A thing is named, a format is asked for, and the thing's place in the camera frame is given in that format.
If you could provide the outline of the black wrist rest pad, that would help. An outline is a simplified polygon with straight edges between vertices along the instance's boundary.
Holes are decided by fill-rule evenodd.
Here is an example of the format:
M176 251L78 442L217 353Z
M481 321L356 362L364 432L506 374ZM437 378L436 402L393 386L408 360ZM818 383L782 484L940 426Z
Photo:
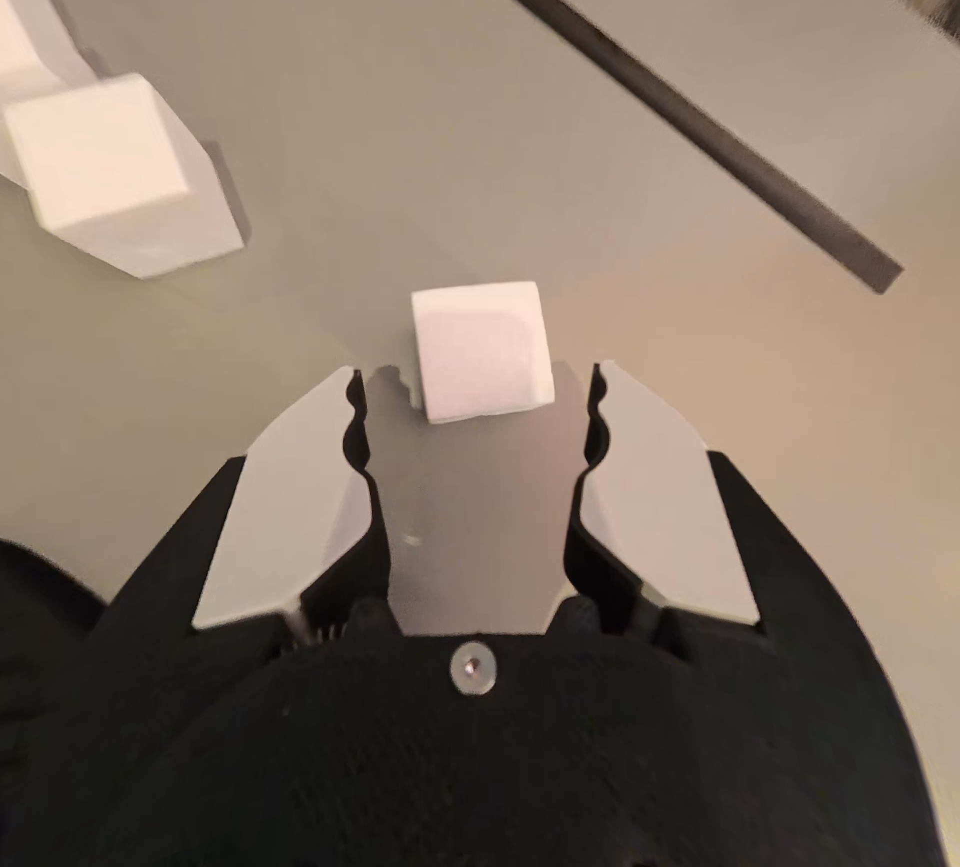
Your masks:
M29 764L58 677L104 609L99 595L54 563L2 539L2 792Z

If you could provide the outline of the white foam cube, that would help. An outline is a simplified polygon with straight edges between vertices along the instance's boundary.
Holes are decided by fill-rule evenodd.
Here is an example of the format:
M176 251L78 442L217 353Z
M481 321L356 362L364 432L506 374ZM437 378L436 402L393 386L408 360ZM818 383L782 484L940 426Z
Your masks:
M139 280L241 251L200 141L138 74L4 110L44 231Z
M430 424L523 413L555 402L534 281L419 290L411 295L411 307Z
M1 0L2 113L97 81L51 0Z

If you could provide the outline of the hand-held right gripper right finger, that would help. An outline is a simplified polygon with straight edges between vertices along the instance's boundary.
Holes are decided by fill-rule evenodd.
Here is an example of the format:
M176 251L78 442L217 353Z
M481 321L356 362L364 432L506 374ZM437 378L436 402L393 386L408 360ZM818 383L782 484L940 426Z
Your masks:
M679 610L753 628L760 610L691 423L614 360L593 368L585 467L575 482L563 569L605 633Z

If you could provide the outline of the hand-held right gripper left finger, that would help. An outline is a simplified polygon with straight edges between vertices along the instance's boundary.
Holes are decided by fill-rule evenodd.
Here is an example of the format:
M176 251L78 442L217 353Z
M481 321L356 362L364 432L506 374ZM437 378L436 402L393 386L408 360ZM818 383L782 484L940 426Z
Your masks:
M391 554L368 472L361 372L335 370L251 444L201 589L197 630L277 616L329 635L386 600Z

